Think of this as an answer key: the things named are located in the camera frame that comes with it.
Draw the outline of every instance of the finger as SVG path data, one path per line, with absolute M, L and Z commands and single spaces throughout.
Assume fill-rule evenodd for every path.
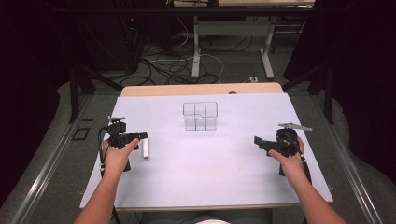
M 286 159 L 286 157 L 282 156 L 282 154 L 280 154 L 279 152 L 271 149 L 268 154 L 270 154 L 270 156 L 274 159 L 276 159 L 277 161 L 279 161 L 280 163 L 282 163 L 283 160 Z
M 297 136 L 297 141 L 298 141 L 298 145 L 300 146 L 300 150 L 304 153 L 305 145 L 304 145 L 303 140 L 299 136 Z
M 138 139 L 138 138 L 132 140 L 132 141 L 131 141 L 128 145 L 126 145 L 123 149 L 125 149 L 125 150 L 128 151 L 128 152 L 132 152 L 132 151 L 136 148 L 137 144 L 139 144 L 139 139 Z

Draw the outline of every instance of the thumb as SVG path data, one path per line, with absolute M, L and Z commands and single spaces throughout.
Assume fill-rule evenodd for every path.
M 128 154 L 129 154 L 136 148 L 137 144 L 139 144 L 139 139 L 135 138 L 128 145 L 126 145 L 123 149 L 125 149 L 125 151 L 128 152 Z
M 280 154 L 279 152 L 271 149 L 268 154 L 270 154 L 270 156 L 274 159 L 276 159 L 277 161 L 279 161 L 280 163 L 282 163 L 282 161 L 284 160 L 284 156 L 282 156 L 282 154 Z

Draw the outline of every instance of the small white block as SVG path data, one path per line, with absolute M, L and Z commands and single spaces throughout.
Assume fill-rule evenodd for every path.
M 149 158 L 149 139 L 148 138 L 142 139 L 142 145 L 143 145 L 143 158 L 148 159 Z

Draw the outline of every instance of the white surface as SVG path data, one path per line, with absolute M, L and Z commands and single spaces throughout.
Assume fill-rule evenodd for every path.
M 185 131 L 183 103 L 217 102 L 215 131 Z M 300 124 L 286 93 L 119 97 L 113 117 L 125 117 L 127 133 L 148 132 L 150 158 L 130 155 L 115 205 L 135 211 L 267 206 L 298 203 L 278 174 L 279 163 L 253 143 L 257 135 L 275 141 L 278 123 Z M 327 202 L 332 195 L 303 131 L 314 187 Z M 99 160 L 80 207 L 100 181 Z

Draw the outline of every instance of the clear plastic box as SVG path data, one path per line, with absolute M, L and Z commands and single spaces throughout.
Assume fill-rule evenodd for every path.
M 184 103 L 186 131 L 214 131 L 217 129 L 218 103 Z

